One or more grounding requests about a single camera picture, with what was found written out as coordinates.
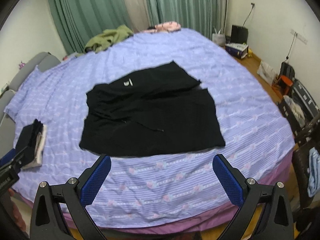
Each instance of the storage box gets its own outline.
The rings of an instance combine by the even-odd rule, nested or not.
[[[244,58],[246,55],[248,55],[248,45],[243,45],[239,43],[230,43],[226,44],[226,51],[237,58]]]

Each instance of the bed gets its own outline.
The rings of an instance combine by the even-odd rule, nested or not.
[[[54,185],[78,177],[98,158],[79,148],[88,114],[86,92],[95,84],[172,60],[208,88],[226,147],[112,158],[110,174],[87,206],[95,223],[130,234],[173,234],[230,220],[236,209],[212,170],[217,153],[246,177],[265,184],[286,181],[294,146],[287,120],[242,65],[201,34],[183,28],[175,33],[138,33],[107,51],[90,52],[55,67],[39,69],[37,63],[18,91],[17,85],[9,86],[11,94],[2,96],[6,114],[1,126],[6,129],[0,127],[0,142],[8,136],[4,132],[8,122],[15,123],[15,132],[7,138],[12,140],[9,147],[35,118],[48,126],[43,165],[22,171],[13,189],[32,205],[41,181]],[[66,206],[62,209],[74,226]]]

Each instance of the power outlet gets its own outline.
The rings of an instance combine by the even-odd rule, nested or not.
[[[291,29],[290,33],[292,35],[296,34],[296,37],[297,37],[298,40],[302,41],[306,45],[308,44],[308,40],[305,37],[303,37],[301,34],[297,33],[294,29]]]

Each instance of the blue towel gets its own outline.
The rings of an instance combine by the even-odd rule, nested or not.
[[[309,184],[308,195],[313,197],[320,189],[320,156],[313,147],[309,151]]]

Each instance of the electrical cable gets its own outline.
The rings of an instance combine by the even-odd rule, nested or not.
[[[223,33],[225,33],[225,32],[226,32],[227,9],[228,9],[228,0],[226,0],[226,10],[225,10],[225,14],[224,14]]]
[[[248,17],[245,19],[245,21],[244,21],[244,23],[243,23],[243,25],[242,25],[242,28],[244,27],[245,22],[249,19],[250,14],[252,13],[252,10],[253,10],[253,8],[254,8],[254,4],[251,4],[251,5],[252,5],[251,11],[250,11],[250,13],[249,13]]]
[[[293,45],[293,43],[294,43],[294,39],[296,38],[296,35],[297,35],[297,33],[295,32],[295,33],[294,33],[294,36],[293,36],[293,40],[292,40],[292,43],[291,43],[291,47],[290,47],[289,53],[288,53],[285,61],[287,61],[287,60],[289,59],[289,55],[290,55],[290,52],[291,52],[291,49],[292,49],[292,45]]]

